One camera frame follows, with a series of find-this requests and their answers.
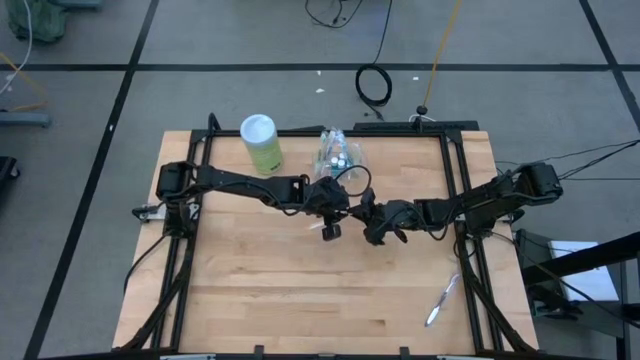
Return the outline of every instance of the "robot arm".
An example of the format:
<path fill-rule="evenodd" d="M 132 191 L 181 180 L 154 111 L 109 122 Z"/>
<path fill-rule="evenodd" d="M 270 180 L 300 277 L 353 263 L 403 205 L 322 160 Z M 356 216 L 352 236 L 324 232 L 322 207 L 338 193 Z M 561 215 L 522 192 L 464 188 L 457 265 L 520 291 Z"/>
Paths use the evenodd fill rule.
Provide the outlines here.
<path fill-rule="evenodd" d="M 462 215 L 467 231 L 481 235 L 491 230 L 502 216 L 524 205 L 554 202 L 563 192 L 553 167 L 534 163 L 507 171 L 450 199 L 390 200 L 376 204 L 373 189 L 369 188 L 362 195 L 360 205 L 350 207 L 344 187 L 331 177 L 314 183 L 310 183 L 307 175 L 261 179 L 209 165 L 175 162 L 162 166 L 156 189 L 156 195 L 167 206 L 168 228 L 185 229 L 189 220 L 185 204 L 210 191 L 255 198 L 288 216 L 301 212 L 322 217 L 325 223 L 322 235 L 326 241 L 340 237 L 338 222 L 351 215 L 365 224 L 363 233 L 372 245 L 384 245 L 387 232 L 406 242 L 403 230 L 438 231 Z"/>

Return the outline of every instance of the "black cable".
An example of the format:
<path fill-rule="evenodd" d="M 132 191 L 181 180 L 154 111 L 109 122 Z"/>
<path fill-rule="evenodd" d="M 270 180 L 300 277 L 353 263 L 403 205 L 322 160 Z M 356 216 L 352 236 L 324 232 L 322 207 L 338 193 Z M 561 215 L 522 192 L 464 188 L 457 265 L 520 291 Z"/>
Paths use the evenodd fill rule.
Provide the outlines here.
<path fill-rule="evenodd" d="M 390 218 L 386 219 L 382 224 L 380 224 L 380 226 L 378 226 L 375 230 L 373 230 L 374 233 L 378 232 L 380 229 L 382 229 L 385 225 L 387 225 L 388 223 L 391 222 L 391 220 L 393 220 L 396 216 L 402 214 L 405 211 L 405 209 L 400 209 L 398 211 L 396 211 L 393 215 L 391 215 Z"/>
<path fill-rule="evenodd" d="M 569 178 L 564 181 L 637 181 L 640 178 Z"/>
<path fill-rule="evenodd" d="M 453 242 L 453 255 L 455 255 L 458 259 L 462 260 L 462 258 L 460 257 L 460 253 L 458 253 L 458 239 L 456 239 L 456 241 Z M 469 254 L 467 254 L 466 260 L 471 259 L 471 257 L 473 255 L 475 255 L 476 253 L 476 248 L 474 247 L 473 250 L 471 250 L 471 252 Z"/>
<path fill-rule="evenodd" d="M 531 264 L 533 264 L 533 266 L 537 267 L 538 269 L 540 269 L 540 271 L 544 272 L 545 274 L 547 274 L 550 278 L 552 278 L 553 280 L 562 283 L 564 286 L 568 287 L 569 289 L 575 291 L 576 293 L 580 294 L 582 297 L 584 297 L 585 299 L 587 299 L 588 301 L 590 301 L 591 303 L 593 303 L 593 305 L 599 307 L 602 311 L 606 312 L 607 314 L 617 318 L 620 321 L 623 321 L 627 324 L 629 324 L 630 326 L 633 326 L 637 329 L 640 329 L 640 325 L 638 323 L 636 323 L 635 321 L 628 319 L 624 316 L 620 316 L 614 312 L 612 312 L 611 310 L 607 309 L 606 307 L 600 305 L 597 301 L 595 301 L 593 298 L 591 298 L 589 295 L 585 294 L 584 292 L 582 292 L 581 290 L 577 289 L 576 287 L 569 285 L 566 281 L 562 280 L 559 276 L 557 276 L 556 274 L 552 273 L 549 269 L 545 268 L 544 266 L 538 264 L 537 262 L 533 261 L 533 259 L 531 259 L 531 257 L 529 257 L 527 254 L 524 253 L 524 251 L 522 251 L 520 249 L 520 245 L 518 245 L 515 241 L 509 239 L 508 237 L 502 235 L 502 234 L 498 234 L 495 232 L 491 232 L 493 235 L 497 235 L 498 237 L 506 240 L 507 242 L 509 242 L 510 244 L 512 244 L 516 251 L 521 255 L 524 256 L 527 260 L 529 260 L 531 262 Z"/>
<path fill-rule="evenodd" d="M 445 222 L 445 225 L 444 225 L 444 230 L 442 231 L 442 234 L 439 237 L 435 236 L 433 232 L 431 232 L 431 230 L 427 230 L 427 233 L 431 235 L 433 240 L 441 241 L 445 238 L 445 236 L 447 236 L 447 230 L 449 230 L 449 223 L 451 223 L 451 220 L 453 220 L 452 217 L 453 217 L 453 213 L 456 211 L 456 208 L 458 208 L 457 204 L 451 207 L 451 211 L 449 212 L 449 215 L 447 216 L 447 221 Z"/>
<path fill-rule="evenodd" d="M 342 170 L 337 176 L 336 176 L 336 181 L 338 181 L 338 179 L 340 179 L 340 177 L 344 174 L 346 174 L 347 172 L 353 170 L 353 169 L 362 169 L 367 173 L 367 176 L 369 176 L 369 179 L 367 180 L 367 186 L 364 188 L 364 190 L 362 190 L 362 192 L 359 192 L 357 194 L 349 194 L 347 193 L 347 195 L 349 197 L 358 197 L 358 196 L 362 196 L 367 190 L 369 190 L 369 188 L 371 187 L 371 180 L 372 180 L 372 176 L 371 176 L 371 171 L 369 171 L 369 169 L 367 169 L 364 165 L 353 165 L 353 166 L 349 166 L 348 168 Z"/>
<path fill-rule="evenodd" d="M 625 141 L 619 144 L 611 144 L 611 145 L 604 145 L 604 146 L 599 146 L 599 147 L 595 147 L 595 148 L 591 148 L 591 149 L 587 149 L 587 150 L 583 150 L 583 151 L 578 151 L 578 152 L 574 152 L 574 153 L 568 153 L 565 155 L 560 155 L 560 156 L 549 156 L 548 158 L 544 158 L 541 160 L 538 160 L 536 162 L 542 162 L 542 161 L 547 161 L 547 160 L 558 160 L 558 159 L 564 159 L 570 156 L 575 156 L 575 155 L 581 155 L 581 154 L 585 154 L 588 152 L 592 152 L 592 151 L 597 151 L 597 150 L 602 150 L 602 149 L 606 149 L 606 148 L 611 148 L 611 147 L 616 147 L 616 146 L 624 146 L 624 145 L 628 145 L 631 143 L 637 143 L 640 140 L 631 140 L 631 141 Z"/>
<path fill-rule="evenodd" d="M 131 265 L 131 268 L 129 269 L 129 271 L 127 272 L 127 275 L 124 277 L 124 288 L 122 289 L 123 293 L 127 292 L 127 285 L 129 284 L 129 278 L 131 277 L 131 274 L 133 274 L 133 271 L 138 267 L 138 265 L 140 265 L 140 263 L 142 262 L 142 260 L 144 260 L 144 258 L 146 258 L 152 251 L 153 249 L 155 249 L 156 247 L 158 247 L 158 245 L 160 245 L 160 243 L 162 243 L 162 240 L 164 240 L 167 237 L 167 234 L 163 234 L 160 239 L 156 240 L 156 242 L 153 243 L 153 245 L 151 245 L 139 258 L 138 260 L 136 260 L 133 265 Z"/>
<path fill-rule="evenodd" d="M 356 8 L 353 10 L 353 12 L 351 13 L 351 16 L 349 16 L 348 19 L 345 20 L 344 23 L 340 24 L 340 25 L 336 25 L 336 23 L 338 22 L 338 20 L 340 20 L 340 15 L 342 14 L 342 2 L 345 0 L 338 0 L 338 3 L 340 4 L 340 10 L 338 11 L 338 15 L 336 15 L 335 18 L 333 18 L 332 24 L 327 24 L 325 22 L 320 21 L 318 18 L 316 18 L 315 16 L 313 16 L 313 14 L 311 14 L 311 11 L 309 11 L 309 0 L 306 0 L 304 3 L 304 10 L 307 12 L 307 15 L 309 15 L 309 17 L 315 21 L 314 24 L 315 25 L 320 25 L 329 29 L 340 29 L 345 27 L 350 21 L 351 19 L 353 19 L 353 16 L 356 14 L 356 12 L 358 12 L 358 9 L 360 8 L 360 5 L 362 5 L 362 1 L 360 0 L 358 2 L 358 5 L 356 5 Z"/>
<path fill-rule="evenodd" d="M 558 179 L 559 180 L 575 180 L 575 181 L 600 181 L 600 180 L 602 180 L 602 181 L 607 181 L 607 180 L 618 180 L 618 181 L 626 180 L 626 181 L 631 181 L 631 180 L 640 180 L 640 178 L 584 178 L 584 179 L 570 179 L 569 178 L 569 177 L 579 173 L 580 171 L 586 170 L 586 169 L 588 169 L 588 168 L 600 163 L 601 161 L 604 161 L 604 160 L 608 159 L 609 157 L 611 157 L 611 156 L 613 156 L 613 155 L 615 155 L 615 154 L 617 154 L 617 153 L 619 153 L 621 151 L 624 151 L 624 150 L 626 150 L 626 149 L 628 149 L 630 147 L 633 147 L 633 146 L 637 145 L 638 143 L 640 143 L 640 140 L 625 141 L 625 142 L 618 143 L 618 144 L 610 144 L 610 145 L 599 146 L 599 147 L 595 147 L 595 148 L 591 148 L 591 149 L 587 149 L 587 150 L 582 150 L 582 151 L 578 151 L 578 152 L 573 152 L 573 153 L 568 153 L 568 154 L 564 154 L 564 155 L 550 156 L 550 157 L 547 157 L 547 158 L 544 158 L 544 159 L 533 161 L 532 163 L 543 162 L 543 161 L 548 161 L 548 160 L 564 159 L 564 158 L 567 158 L 567 157 L 570 157 L 570 156 L 581 155 L 581 154 L 585 154 L 585 153 L 592 152 L 592 151 L 602 150 L 602 149 L 611 148 L 611 147 L 623 146 L 623 147 L 621 147 L 621 148 L 619 148 L 619 149 L 617 149 L 615 151 L 612 151 L 612 152 L 610 152 L 608 154 L 605 154 L 605 155 L 603 155 L 603 156 L 601 156 L 599 158 L 591 160 L 590 162 L 588 162 L 585 165 L 582 165 L 582 166 L 579 166 L 577 168 L 573 168 L 571 170 L 568 170 L 568 171 L 564 172 L 563 174 L 558 176 Z M 504 160 L 495 161 L 495 163 L 496 164 L 500 164 L 500 163 L 512 164 L 512 165 L 515 165 L 515 166 L 520 166 L 522 164 L 525 164 L 525 163 L 519 164 L 519 163 L 516 163 L 516 162 L 513 162 L 513 161 L 504 161 Z"/>
<path fill-rule="evenodd" d="M 610 152 L 608 154 L 605 154 L 605 155 L 603 155 L 603 156 L 601 156 L 601 157 L 599 157 L 599 158 L 597 158 L 595 160 L 591 160 L 590 162 L 588 162 L 585 165 L 582 165 L 582 166 L 579 166 L 577 168 L 571 169 L 571 170 L 565 172 L 564 174 L 558 176 L 558 178 L 560 180 L 564 180 L 564 179 L 566 179 L 566 178 L 568 178 L 570 176 L 573 176 L 573 175 L 579 173 L 582 170 L 586 170 L 586 169 L 588 169 L 588 168 L 600 163 L 601 161 L 604 161 L 604 160 L 610 158 L 611 156 L 613 156 L 613 155 L 615 155 L 615 154 L 617 154 L 617 153 L 619 153 L 621 151 L 624 151 L 624 150 L 626 150 L 626 149 L 628 149 L 630 147 L 636 146 L 639 142 L 640 142 L 640 140 L 636 140 L 636 141 L 630 142 L 629 144 L 621 147 L 620 149 L 618 149 L 616 151 L 612 151 L 612 152 Z"/>
<path fill-rule="evenodd" d="M 564 251 L 564 252 L 568 252 L 568 253 L 573 253 L 574 252 L 574 251 L 567 250 L 567 249 L 558 249 L 558 248 L 551 247 L 549 245 L 540 244 L 539 242 L 533 241 L 533 240 L 529 239 L 528 237 L 526 237 L 524 235 L 520 235 L 520 236 L 522 236 L 522 238 L 525 239 L 526 241 L 528 241 L 530 244 L 536 245 L 536 246 L 541 247 L 541 248 L 546 249 L 546 250 Z"/>
<path fill-rule="evenodd" d="M 393 5 L 393 0 L 389 0 L 389 8 L 387 10 L 387 18 L 384 22 L 384 30 L 382 31 L 382 38 L 380 39 L 380 46 L 378 46 L 378 53 L 376 54 L 376 58 L 373 60 L 373 62 L 371 64 L 365 64 L 362 65 L 358 71 L 356 72 L 356 91 L 358 92 L 358 96 L 360 97 L 360 100 L 362 100 L 362 102 L 364 102 L 365 105 L 367 105 L 369 107 L 369 109 L 371 109 L 375 114 L 376 117 L 380 120 L 380 121 L 385 121 L 384 120 L 384 116 L 382 116 L 382 113 L 380 113 L 380 111 L 376 110 L 374 108 L 374 106 L 379 107 L 379 106 L 385 106 L 387 105 L 387 103 L 389 102 L 389 99 L 391 99 L 391 92 L 393 90 L 393 84 L 391 82 L 391 77 L 389 76 L 389 74 L 382 69 L 381 67 L 376 65 L 376 62 L 378 62 L 378 58 L 380 57 L 380 53 L 382 51 L 382 45 L 384 44 L 384 39 L 387 35 L 387 27 L 389 25 L 389 17 L 391 15 L 391 6 Z M 369 97 L 367 97 L 363 92 L 362 92 L 362 88 L 360 87 L 360 75 L 362 75 L 362 72 L 365 70 L 373 70 L 375 72 L 377 72 L 378 74 L 380 74 L 380 76 L 382 76 L 382 78 L 384 79 L 385 84 L 387 85 L 387 92 L 384 95 L 384 97 L 382 99 L 371 99 Z"/>

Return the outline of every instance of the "silver pen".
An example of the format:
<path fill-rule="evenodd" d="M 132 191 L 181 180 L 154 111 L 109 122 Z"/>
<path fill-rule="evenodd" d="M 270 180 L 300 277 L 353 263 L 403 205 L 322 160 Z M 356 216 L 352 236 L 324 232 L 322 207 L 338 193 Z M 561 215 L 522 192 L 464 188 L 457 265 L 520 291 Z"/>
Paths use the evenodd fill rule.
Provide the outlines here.
<path fill-rule="evenodd" d="M 449 296 L 449 293 L 451 293 L 451 290 L 453 290 L 453 287 L 456 286 L 458 279 L 460 279 L 460 274 L 454 274 L 451 277 L 451 280 L 449 280 L 449 285 L 446 289 L 444 289 L 442 295 L 440 295 L 440 299 L 436 303 L 436 306 L 433 307 L 433 310 L 431 310 L 429 317 L 427 317 L 427 321 L 424 322 L 424 327 L 429 327 L 433 324 L 436 316 L 438 316 L 438 313 L 440 312 L 440 307 L 442 306 L 442 304 L 444 304 L 444 301 L 447 299 L 447 296 Z"/>

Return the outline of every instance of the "wooden table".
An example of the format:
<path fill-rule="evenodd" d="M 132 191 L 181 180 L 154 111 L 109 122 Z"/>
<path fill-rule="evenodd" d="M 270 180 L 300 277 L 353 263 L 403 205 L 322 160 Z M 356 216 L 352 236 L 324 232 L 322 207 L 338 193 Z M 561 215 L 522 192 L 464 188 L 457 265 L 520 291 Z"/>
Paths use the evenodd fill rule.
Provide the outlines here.
<path fill-rule="evenodd" d="M 158 202 L 153 193 L 160 166 L 186 158 L 189 135 L 165 133 L 149 202 Z M 463 138 L 472 186 L 478 186 L 496 175 L 488 135 L 463 132 Z M 364 149 L 377 201 L 448 197 L 437 139 L 351 141 Z M 279 175 L 311 173 L 311 153 L 319 139 L 283 137 L 280 144 L 285 161 Z M 453 146 L 450 150 L 460 191 Z M 215 138 L 211 164 L 256 175 L 240 138 Z M 267 353 L 398 354 L 401 346 L 412 354 L 474 353 L 462 282 L 435 324 L 423 326 L 449 278 L 459 271 L 453 231 L 440 242 L 427 233 L 407 232 L 408 244 L 390 234 L 386 246 L 373 247 L 363 237 L 363 225 L 346 219 L 342 237 L 325 243 L 320 229 L 309 229 L 318 222 L 315 217 L 286 217 L 257 200 L 222 193 L 205 196 L 201 216 L 181 352 L 251 353 L 261 344 Z M 142 226 L 136 258 L 161 230 L 161 222 Z M 507 225 L 495 231 L 510 236 Z M 114 346 L 129 340 L 157 304 L 168 244 L 133 274 Z M 485 250 L 496 304 L 523 339 L 537 347 L 513 246 L 496 237 L 485 240 Z M 484 346 L 491 348 L 479 301 L 478 308 Z M 173 316 L 172 308 L 164 345 Z"/>

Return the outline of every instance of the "cable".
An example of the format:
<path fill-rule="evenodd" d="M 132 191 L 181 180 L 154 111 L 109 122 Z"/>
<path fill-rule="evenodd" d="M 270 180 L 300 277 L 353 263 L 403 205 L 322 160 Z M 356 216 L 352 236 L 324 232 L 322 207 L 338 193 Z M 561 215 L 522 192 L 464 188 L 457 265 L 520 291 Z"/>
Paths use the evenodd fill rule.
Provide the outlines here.
<path fill-rule="evenodd" d="M 570 178 L 564 181 L 637 181 L 640 178 Z"/>
<path fill-rule="evenodd" d="M 393 215 L 391 215 L 390 218 L 386 219 L 382 224 L 380 224 L 375 230 L 373 230 L 373 233 L 378 232 L 380 229 L 382 229 L 385 225 L 387 225 L 388 223 L 391 222 L 391 220 L 395 219 L 396 216 L 402 214 L 405 211 L 405 209 L 400 209 L 398 211 L 396 211 Z"/>
<path fill-rule="evenodd" d="M 449 212 L 449 215 L 447 216 L 447 221 L 445 223 L 444 226 L 444 230 L 442 231 L 442 234 L 438 237 L 435 236 L 433 234 L 433 232 L 431 232 L 431 230 L 427 230 L 427 233 L 429 233 L 429 235 L 431 235 L 431 237 L 433 238 L 433 240 L 435 241 L 441 241 L 445 238 L 445 236 L 447 236 L 447 230 L 449 230 L 449 223 L 451 223 L 452 217 L 453 217 L 453 213 L 456 211 L 456 209 L 458 208 L 458 205 L 456 204 L 455 206 L 451 207 L 451 211 Z"/>
<path fill-rule="evenodd" d="M 581 290 L 577 289 L 576 287 L 569 285 L 566 281 L 562 280 L 559 276 L 557 276 L 556 274 L 552 273 L 551 271 L 549 271 L 547 268 L 545 268 L 544 266 L 538 264 L 537 262 L 533 261 L 533 259 L 531 259 L 531 257 L 529 257 L 527 254 L 524 253 L 524 251 L 522 251 L 522 249 L 520 249 L 520 245 L 518 245 L 515 241 L 509 239 L 508 237 L 502 235 L 502 234 L 498 234 L 495 232 L 491 232 L 491 234 L 493 235 L 497 235 L 498 237 L 506 240 L 507 242 L 509 242 L 510 244 L 512 244 L 514 246 L 514 248 L 516 249 L 516 251 L 523 257 L 525 257 L 527 260 L 529 260 L 533 266 L 537 267 L 538 269 L 540 269 L 540 271 L 542 271 L 543 273 L 547 274 L 550 278 L 552 278 L 553 280 L 562 283 L 564 286 L 568 287 L 569 289 L 575 291 L 576 293 L 580 294 L 582 297 L 584 297 L 585 299 L 587 299 L 588 301 L 590 301 L 591 303 L 593 303 L 593 305 L 599 307 L 602 311 L 606 312 L 607 314 L 619 319 L 620 321 L 623 321 L 627 324 L 629 324 L 630 326 L 633 326 L 637 329 L 640 329 L 640 325 L 638 323 L 636 323 L 635 321 L 628 319 L 624 316 L 620 316 L 614 312 L 612 312 L 611 310 L 607 309 L 606 307 L 600 305 L 597 301 L 595 301 L 593 298 L 591 298 L 589 295 L 585 294 L 584 292 L 582 292 Z"/>
<path fill-rule="evenodd" d="M 524 235 L 520 235 L 520 236 L 522 236 L 522 238 L 523 238 L 523 239 L 525 239 L 526 241 L 528 241 L 529 243 L 531 243 L 531 244 L 533 244 L 533 245 L 536 245 L 536 246 L 538 246 L 538 247 L 541 247 L 541 248 L 543 248 L 543 249 L 546 249 L 546 250 L 564 251 L 564 252 L 568 252 L 568 253 L 574 253 L 574 252 L 575 252 L 575 251 L 572 251 L 572 250 L 567 250 L 567 249 L 558 249 L 558 248 L 551 247 L 551 246 L 549 246 L 549 245 L 540 244 L 540 243 L 538 243 L 538 242 L 535 242 L 535 241 L 533 241 L 533 240 L 529 239 L 528 237 L 526 237 L 526 236 L 524 236 Z"/>
<path fill-rule="evenodd" d="M 35 103 L 35 104 L 30 104 L 30 105 L 22 105 L 22 106 L 17 106 L 11 110 L 9 110 L 10 112 L 15 112 L 15 111 L 29 111 L 29 110 L 35 110 L 35 109 L 39 109 L 42 107 L 45 107 L 48 103 L 47 98 L 49 97 L 47 94 L 47 90 L 45 90 L 40 84 L 38 84 L 37 82 L 33 81 L 29 76 L 27 76 L 27 74 L 24 73 L 24 71 L 20 71 L 20 69 L 16 66 L 16 64 L 14 64 L 11 59 L 9 59 L 5 54 L 0 52 L 0 58 L 2 58 L 2 60 L 7 63 L 7 65 L 9 65 L 15 72 L 16 74 L 20 75 L 20 77 L 33 89 L 33 91 L 35 93 L 37 93 L 39 95 L 39 97 L 41 98 L 39 103 Z"/>
<path fill-rule="evenodd" d="M 592 149 L 587 149 L 587 150 L 583 150 L 583 151 L 578 151 L 578 152 L 573 152 L 573 153 L 569 153 L 569 154 L 565 154 L 565 155 L 559 155 L 559 156 L 550 156 L 544 159 L 540 159 L 540 160 L 536 160 L 533 161 L 531 163 L 536 163 L 536 162 L 543 162 L 543 161 L 548 161 L 548 160 L 557 160 L 557 159 L 564 159 L 570 156 L 575 156 L 575 155 L 580 155 L 580 154 L 584 154 L 584 153 L 588 153 L 588 152 L 592 152 L 592 151 L 596 151 L 596 150 L 601 150 L 601 149 L 606 149 L 606 148 L 611 148 L 611 147 L 618 147 L 618 146 L 622 146 L 621 148 L 612 151 L 610 153 L 607 153 L 599 158 L 596 158 L 594 160 L 591 160 L 590 162 L 588 162 L 585 165 L 579 166 L 577 168 L 573 168 L 571 170 L 568 170 L 566 172 L 564 172 L 563 174 L 558 176 L 559 180 L 576 180 L 576 181 L 596 181 L 596 180 L 640 180 L 639 178 L 584 178 L 584 179 L 569 179 L 569 177 L 579 173 L 580 171 L 586 170 L 596 164 L 598 164 L 601 161 L 604 161 L 606 159 L 608 159 L 609 157 L 622 152 L 630 147 L 636 146 L 638 143 L 640 143 L 640 140 L 631 140 L 631 141 L 626 141 L 626 142 L 622 142 L 622 143 L 618 143 L 618 144 L 610 144 L 610 145 L 604 145 L 604 146 L 599 146 L 596 148 L 592 148 Z M 513 162 L 513 161 L 504 161 L 504 160 L 499 160 L 499 161 L 495 161 L 495 163 L 500 164 L 512 164 L 515 166 L 520 166 L 522 164 Z"/>
<path fill-rule="evenodd" d="M 312 21 L 315 21 L 314 25 L 320 25 L 326 28 L 330 28 L 330 29 L 340 29 L 345 27 L 350 21 L 351 19 L 353 19 L 353 16 L 356 14 L 356 12 L 358 12 L 358 9 L 360 8 L 360 5 L 362 5 L 362 1 L 360 0 L 358 2 L 358 5 L 356 5 L 356 8 L 353 10 L 353 12 L 351 13 L 351 16 L 349 16 L 348 19 L 345 20 L 344 23 L 340 24 L 340 25 L 335 25 L 338 20 L 340 20 L 340 15 L 342 14 L 342 2 L 345 0 L 338 0 L 338 3 L 340 4 L 340 10 L 338 11 L 338 15 L 336 15 L 336 17 L 333 19 L 332 24 L 327 24 L 325 22 L 322 22 L 320 20 L 318 20 L 318 18 L 316 18 L 315 16 L 313 16 L 313 14 L 311 14 L 311 11 L 309 11 L 309 0 L 306 0 L 304 3 L 304 10 L 307 12 L 307 15 L 309 15 L 309 17 L 312 19 Z"/>
<path fill-rule="evenodd" d="M 367 190 L 369 190 L 369 188 L 371 187 L 371 180 L 373 178 L 373 176 L 371 176 L 371 171 L 369 171 L 369 169 L 367 169 L 364 165 L 353 165 L 353 166 L 349 166 L 348 168 L 342 170 L 337 176 L 336 176 L 336 181 L 338 181 L 338 179 L 340 179 L 340 177 L 344 174 L 346 174 L 347 172 L 353 170 L 353 169 L 362 169 L 367 173 L 367 176 L 369 177 L 369 179 L 367 180 L 367 186 L 364 188 L 364 190 L 362 190 L 362 192 L 359 192 L 357 194 L 349 194 L 347 193 L 347 195 L 349 197 L 358 197 L 358 196 L 362 196 Z"/>
<path fill-rule="evenodd" d="M 129 284 L 129 278 L 131 277 L 131 274 L 133 274 L 133 271 L 138 267 L 142 260 L 144 260 L 144 258 L 146 258 L 153 251 L 153 249 L 155 249 L 156 247 L 158 247 L 158 245 L 160 245 L 160 243 L 162 243 L 162 240 L 164 240 L 166 237 L 167 234 L 162 234 L 160 239 L 156 240 L 156 242 L 154 242 L 153 245 L 151 245 L 142 255 L 140 255 L 140 257 L 133 263 L 133 265 L 131 265 L 131 268 L 127 272 L 127 275 L 124 277 L 124 288 L 122 289 L 123 293 L 127 292 L 127 285 Z"/>
<path fill-rule="evenodd" d="M 7 80 L 7 83 L 4 84 L 2 89 L 0 89 L 0 95 L 2 95 L 2 93 L 4 93 L 5 90 L 9 88 L 9 86 L 11 85 L 11 82 L 13 82 L 13 79 L 15 79 L 15 77 L 22 70 L 24 65 L 29 61 L 29 56 L 31 56 L 31 47 L 33 46 L 33 28 L 31 26 L 31 9 L 29 8 L 29 4 L 27 3 L 27 0 L 22 0 L 22 2 L 24 3 L 25 10 L 27 11 L 27 25 L 29 28 L 29 47 L 27 48 L 27 54 L 24 56 L 24 60 L 22 60 L 22 64 L 20 64 L 20 67 L 18 67 L 18 70 L 16 70 L 16 72 L 9 77 L 9 79 Z"/>
<path fill-rule="evenodd" d="M 447 29 L 444 31 L 444 35 L 442 36 L 442 40 L 440 41 L 440 47 L 438 48 L 438 52 L 436 52 L 436 58 L 433 61 L 433 67 L 431 68 L 431 76 L 429 77 L 429 85 L 427 86 L 427 94 L 424 97 L 424 102 L 422 106 L 427 107 L 427 102 L 429 102 L 429 97 L 431 97 L 431 85 L 433 85 L 433 79 L 436 77 L 436 68 L 438 67 L 438 61 L 440 61 L 440 55 L 442 55 L 442 51 L 447 44 L 447 39 L 449 38 L 449 33 L 453 28 L 453 24 L 456 22 L 456 18 L 458 17 L 458 12 L 460 11 L 460 4 L 462 0 L 456 0 L 456 4 L 453 7 L 453 13 L 449 18 L 449 23 L 447 24 Z"/>
<path fill-rule="evenodd" d="M 631 144 L 631 143 L 637 143 L 638 141 L 640 141 L 640 140 L 631 140 L 631 141 L 625 141 L 625 142 L 619 143 L 619 144 L 604 145 L 604 146 L 599 146 L 599 147 L 596 147 L 596 148 L 587 149 L 587 150 L 578 151 L 578 152 L 569 153 L 569 154 L 560 155 L 560 156 L 550 156 L 548 158 L 544 158 L 544 159 L 538 160 L 536 162 L 542 162 L 542 161 L 547 161 L 547 160 L 564 159 L 564 158 L 567 158 L 567 157 L 570 157 L 570 156 L 581 155 L 581 154 L 585 154 L 585 153 L 588 153 L 588 152 L 602 150 L 602 149 L 606 149 L 606 148 L 610 148 L 610 147 L 623 146 L 623 145 L 628 145 L 628 144 Z"/>
<path fill-rule="evenodd" d="M 456 239 L 456 241 L 453 242 L 453 255 L 455 255 L 455 257 L 457 257 L 458 259 L 462 260 L 462 258 L 460 257 L 460 253 L 458 253 L 458 239 Z M 476 248 L 474 247 L 473 250 L 471 250 L 471 252 L 469 254 L 467 254 L 466 260 L 471 259 L 471 257 L 473 255 L 475 255 L 476 253 Z"/>
<path fill-rule="evenodd" d="M 420 114 L 413 114 L 413 115 L 409 116 L 409 122 L 413 122 L 413 120 L 416 119 L 416 118 L 429 120 L 431 122 L 438 122 L 436 119 L 430 118 L 427 115 L 420 115 Z"/>
<path fill-rule="evenodd" d="M 629 143 L 629 144 L 627 144 L 627 145 L 625 145 L 625 146 L 621 147 L 620 149 L 618 149 L 618 150 L 616 150 L 616 151 L 612 151 L 612 152 L 610 152 L 610 153 L 608 153 L 608 154 L 605 154 L 605 155 L 603 155 L 603 156 L 601 156 L 601 157 L 599 157 L 599 158 L 597 158 L 597 159 L 595 159 L 595 160 L 591 160 L 591 161 L 590 161 L 590 162 L 588 162 L 586 165 L 583 165 L 583 166 L 580 166 L 580 167 L 577 167 L 577 168 L 571 169 L 571 170 L 569 170 L 569 171 L 565 172 L 564 174 L 562 174 L 562 175 L 558 176 L 558 178 L 559 178 L 560 180 L 564 180 L 564 179 L 566 179 L 566 178 L 568 178 L 568 177 L 570 177 L 570 176 L 573 176 L 573 175 L 575 175 L 575 174 L 579 173 L 579 172 L 580 172 L 580 171 L 582 171 L 582 170 L 586 170 L 586 169 L 588 169 L 588 168 L 590 168 L 590 167 L 592 167 L 592 166 L 594 166 L 594 165 L 598 164 L 599 162 L 604 161 L 604 160 L 606 160 L 606 159 L 610 158 L 611 156 L 613 156 L 613 155 L 615 155 L 615 154 L 617 154 L 617 153 L 619 153 L 619 152 L 621 152 L 621 151 L 624 151 L 624 150 L 626 150 L 626 149 L 628 149 L 628 148 L 630 148 L 630 147 L 636 146 L 639 142 L 640 142 L 640 140 L 633 141 L 633 142 L 631 142 L 631 143 Z"/>
<path fill-rule="evenodd" d="M 371 109 L 371 111 L 373 111 L 376 114 L 376 117 L 380 121 L 385 121 L 384 116 L 382 116 L 382 113 L 380 113 L 378 110 L 374 109 L 373 107 L 387 105 L 387 103 L 389 102 L 389 99 L 391 99 L 393 83 L 391 82 L 391 77 L 389 76 L 389 74 L 383 68 L 377 66 L 376 62 L 378 62 L 378 58 L 380 57 L 380 53 L 382 52 L 382 45 L 384 44 L 384 39 L 387 35 L 387 27 L 389 25 L 389 17 L 391 16 L 392 5 L 393 5 L 393 0 L 389 0 L 389 8 L 387 9 L 387 18 L 384 22 L 384 30 L 382 31 L 382 38 L 380 39 L 380 46 L 378 46 L 378 53 L 376 54 L 376 58 L 373 60 L 371 64 L 362 65 L 360 68 L 358 68 L 358 71 L 356 72 L 356 92 L 358 93 L 360 100 L 362 100 L 362 102 L 365 105 L 367 105 L 369 109 Z M 360 75 L 362 75 L 362 72 L 365 70 L 373 70 L 378 74 L 380 74 L 380 76 L 382 76 L 382 78 L 384 79 L 384 82 L 387 85 L 387 92 L 385 93 L 382 99 L 378 99 L 378 100 L 371 99 L 362 92 L 362 88 L 360 87 Z"/>

